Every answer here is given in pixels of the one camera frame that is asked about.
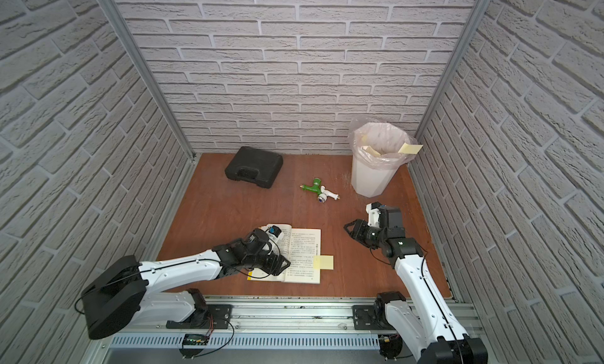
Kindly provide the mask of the green white toy faucet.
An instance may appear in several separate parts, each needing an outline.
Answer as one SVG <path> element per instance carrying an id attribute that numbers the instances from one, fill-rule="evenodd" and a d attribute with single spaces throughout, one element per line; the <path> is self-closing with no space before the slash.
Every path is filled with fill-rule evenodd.
<path id="1" fill-rule="evenodd" d="M 340 199 L 340 196 L 338 194 L 332 193 L 322 184 L 320 178 L 313 178 L 313 183 L 311 186 L 300 185 L 300 188 L 305 191 L 314 193 L 320 203 L 325 203 L 329 198 L 332 198 L 334 200 Z"/>

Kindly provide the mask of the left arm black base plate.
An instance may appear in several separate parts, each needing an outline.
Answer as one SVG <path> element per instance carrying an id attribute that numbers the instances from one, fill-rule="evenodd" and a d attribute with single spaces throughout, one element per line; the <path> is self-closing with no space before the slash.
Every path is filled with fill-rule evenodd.
<path id="1" fill-rule="evenodd" d="M 167 329 L 227 329 L 231 321 L 231 304 L 209 304 L 207 307 L 197 308 L 182 322 L 167 321 Z"/>

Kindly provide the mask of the yellow sticky note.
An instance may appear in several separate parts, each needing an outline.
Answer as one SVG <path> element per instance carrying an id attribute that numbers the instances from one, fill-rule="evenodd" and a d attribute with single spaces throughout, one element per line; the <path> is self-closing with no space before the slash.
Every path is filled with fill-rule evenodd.
<path id="1" fill-rule="evenodd" d="M 313 269 L 319 271 L 332 271 L 334 258 L 332 255 L 315 255 L 313 258 Z"/>

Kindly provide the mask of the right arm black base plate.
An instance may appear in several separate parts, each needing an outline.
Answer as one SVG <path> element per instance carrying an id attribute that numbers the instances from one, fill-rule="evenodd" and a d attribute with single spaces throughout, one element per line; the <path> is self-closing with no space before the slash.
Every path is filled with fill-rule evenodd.
<path id="1" fill-rule="evenodd" d="M 370 305 L 353 305 L 352 320 L 354 329 L 361 331 L 368 330 L 392 330 L 385 318 L 384 307 Z"/>

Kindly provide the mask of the small controller board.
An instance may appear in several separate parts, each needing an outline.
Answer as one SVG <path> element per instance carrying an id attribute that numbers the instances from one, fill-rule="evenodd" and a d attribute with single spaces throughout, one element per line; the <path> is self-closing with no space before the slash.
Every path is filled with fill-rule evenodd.
<path id="1" fill-rule="evenodd" d="M 187 333 L 182 339 L 181 349 L 184 351 L 203 351 L 210 340 L 210 336 L 207 334 Z"/>
<path id="2" fill-rule="evenodd" d="M 398 334 L 385 334 L 378 336 L 379 354 L 385 360 L 396 360 L 403 349 L 403 340 Z"/>

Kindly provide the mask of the yellow children's book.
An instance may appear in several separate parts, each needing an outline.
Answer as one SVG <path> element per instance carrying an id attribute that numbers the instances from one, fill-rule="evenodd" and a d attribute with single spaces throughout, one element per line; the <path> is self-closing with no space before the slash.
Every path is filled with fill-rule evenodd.
<path id="1" fill-rule="evenodd" d="M 291 265 L 279 276 L 269 276 L 261 269 L 255 269 L 249 273 L 248 280 L 318 285 L 320 270 L 314 268 L 314 259 L 321 254 L 321 230 L 297 229 L 286 224 L 269 224 L 262 229 L 268 232 L 276 227 L 281 233 L 277 238 L 272 238 L 278 246 L 274 252 L 284 255 Z"/>

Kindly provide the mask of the sticky note inside bin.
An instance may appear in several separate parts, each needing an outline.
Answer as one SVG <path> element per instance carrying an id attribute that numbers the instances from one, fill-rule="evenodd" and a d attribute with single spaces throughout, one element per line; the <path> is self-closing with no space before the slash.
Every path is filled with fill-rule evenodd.
<path id="1" fill-rule="evenodd" d="M 366 153 L 368 153 L 371 156 L 374 157 L 381 157 L 381 153 L 379 153 L 378 151 L 376 151 L 374 148 L 372 148 L 370 145 L 366 145 L 362 147 L 363 151 L 365 151 Z"/>

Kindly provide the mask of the discarded sticky note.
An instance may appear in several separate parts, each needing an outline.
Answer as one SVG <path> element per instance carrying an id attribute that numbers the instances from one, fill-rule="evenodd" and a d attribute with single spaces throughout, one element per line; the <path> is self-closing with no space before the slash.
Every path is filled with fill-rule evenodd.
<path id="1" fill-rule="evenodd" d="M 408 144 L 408 143 L 404 143 L 398 153 L 400 154 L 405 154 L 405 155 L 417 155 L 420 150 L 422 149 L 423 145 L 414 145 L 414 144 Z"/>

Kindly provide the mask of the white trash bin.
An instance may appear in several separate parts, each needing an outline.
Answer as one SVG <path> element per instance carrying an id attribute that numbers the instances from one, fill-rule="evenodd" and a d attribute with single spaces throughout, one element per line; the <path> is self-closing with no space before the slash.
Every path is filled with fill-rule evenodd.
<path id="1" fill-rule="evenodd" d="M 384 192 L 399 168 L 396 170 L 373 170 L 353 159 L 352 187 L 361 196 L 377 197 Z"/>

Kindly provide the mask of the right small controller board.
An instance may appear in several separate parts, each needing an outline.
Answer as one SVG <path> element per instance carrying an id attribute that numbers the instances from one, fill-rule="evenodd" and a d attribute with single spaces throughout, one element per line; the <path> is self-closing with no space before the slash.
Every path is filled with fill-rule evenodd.
<path id="1" fill-rule="evenodd" d="M 385 334 L 378 336 L 379 354 L 385 360 L 396 360 L 403 349 L 403 340 L 398 334 Z"/>

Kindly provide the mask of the left small controller board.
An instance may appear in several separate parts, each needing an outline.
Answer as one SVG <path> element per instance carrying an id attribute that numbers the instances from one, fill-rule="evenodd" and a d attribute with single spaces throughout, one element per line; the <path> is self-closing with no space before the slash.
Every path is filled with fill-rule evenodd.
<path id="1" fill-rule="evenodd" d="M 184 351 L 203 351 L 210 340 L 210 336 L 207 334 L 187 333 L 182 339 L 181 349 Z"/>

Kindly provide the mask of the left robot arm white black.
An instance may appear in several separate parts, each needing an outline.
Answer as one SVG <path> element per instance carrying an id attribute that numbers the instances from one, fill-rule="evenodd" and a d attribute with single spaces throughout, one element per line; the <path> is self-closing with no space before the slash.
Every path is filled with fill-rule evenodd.
<path id="1" fill-rule="evenodd" d="M 204 299 L 195 290 L 171 294 L 171 289 L 255 269 L 279 276 L 291 265 L 278 245 L 287 236 L 288 231 L 273 225 L 174 260 L 140 262 L 133 255 L 120 258 L 81 293 L 80 313 L 85 317 L 88 337 L 101 340 L 133 322 L 188 326 L 192 315 L 204 309 Z"/>

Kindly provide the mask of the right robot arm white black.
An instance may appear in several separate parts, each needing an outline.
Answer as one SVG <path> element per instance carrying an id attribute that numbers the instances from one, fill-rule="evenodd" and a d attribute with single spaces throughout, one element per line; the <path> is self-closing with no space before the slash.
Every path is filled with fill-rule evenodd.
<path id="1" fill-rule="evenodd" d="M 367 221 L 357 219 L 344 230 L 371 251 L 382 251 L 413 304 L 399 292 L 380 293 L 374 303 L 374 321 L 396 330 L 417 363 L 488 362 L 483 341 L 470 337 L 437 288 L 427 252 L 406 235 L 401 210 L 374 202 L 366 206 L 366 212 Z"/>

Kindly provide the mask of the pink plastic bin liner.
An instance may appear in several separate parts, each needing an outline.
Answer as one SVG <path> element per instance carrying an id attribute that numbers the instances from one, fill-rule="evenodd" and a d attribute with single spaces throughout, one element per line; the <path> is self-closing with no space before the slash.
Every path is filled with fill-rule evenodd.
<path id="1" fill-rule="evenodd" d="M 373 118 L 360 117 L 351 121 L 348 134 L 353 159 L 373 170 L 396 170 L 411 162 L 418 155 L 398 153 L 404 143 L 421 145 L 417 140 L 392 123 Z M 362 147 L 370 145 L 381 153 L 374 157 L 363 151 Z"/>

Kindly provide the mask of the aluminium frame rail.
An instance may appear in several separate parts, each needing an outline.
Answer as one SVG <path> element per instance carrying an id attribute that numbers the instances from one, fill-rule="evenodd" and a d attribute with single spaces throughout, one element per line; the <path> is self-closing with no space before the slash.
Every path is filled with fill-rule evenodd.
<path id="1" fill-rule="evenodd" d="M 86 318 L 90 338 L 100 340 L 126 329 L 167 329 L 167 321 L 182 322 L 197 308 L 231 304 L 228 327 L 243 333 L 336 333 L 361 331 L 354 329 L 352 306 L 374 303 L 368 298 L 204 298 L 199 293 L 158 293 L 138 304 L 114 307 L 108 313 L 87 311 Z"/>

